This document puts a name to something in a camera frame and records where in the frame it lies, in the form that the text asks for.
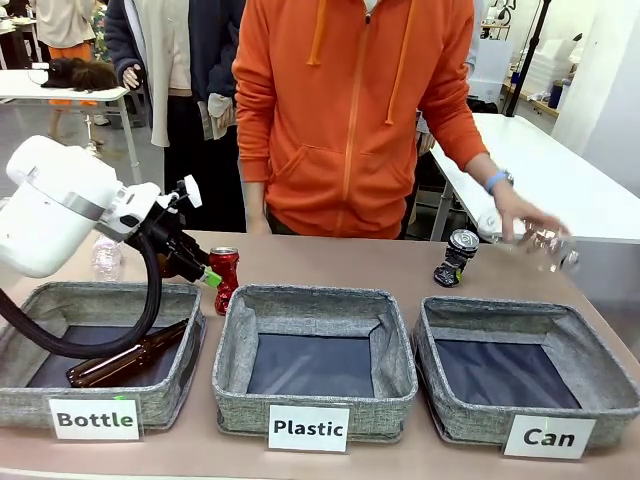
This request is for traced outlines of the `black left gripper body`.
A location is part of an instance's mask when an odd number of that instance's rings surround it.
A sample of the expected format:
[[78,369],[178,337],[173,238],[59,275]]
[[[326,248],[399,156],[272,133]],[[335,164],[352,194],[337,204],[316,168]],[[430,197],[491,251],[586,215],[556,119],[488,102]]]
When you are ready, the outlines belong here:
[[136,217],[138,223],[132,230],[130,246],[141,252],[139,237],[144,237],[155,252],[164,278],[180,276],[190,282],[205,279],[208,255],[184,231],[186,220],[182,210],[191,205],[185,192],[172,192],[168,196],[156,192],[132,195],[130,215]]

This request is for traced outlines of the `person's left hand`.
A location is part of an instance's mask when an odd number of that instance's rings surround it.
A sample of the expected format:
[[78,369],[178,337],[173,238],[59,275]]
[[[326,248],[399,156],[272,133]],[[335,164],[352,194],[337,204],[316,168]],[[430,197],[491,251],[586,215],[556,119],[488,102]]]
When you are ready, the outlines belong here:
[[494,203],[502,221],[503,239],[512,243],[515,237],[514,224],[517,220],[528,223],[536,229],[551,230],[568,235],[568,228],[556,217],[546,214],[520,197],[509,182],[499,181],[492,189]]

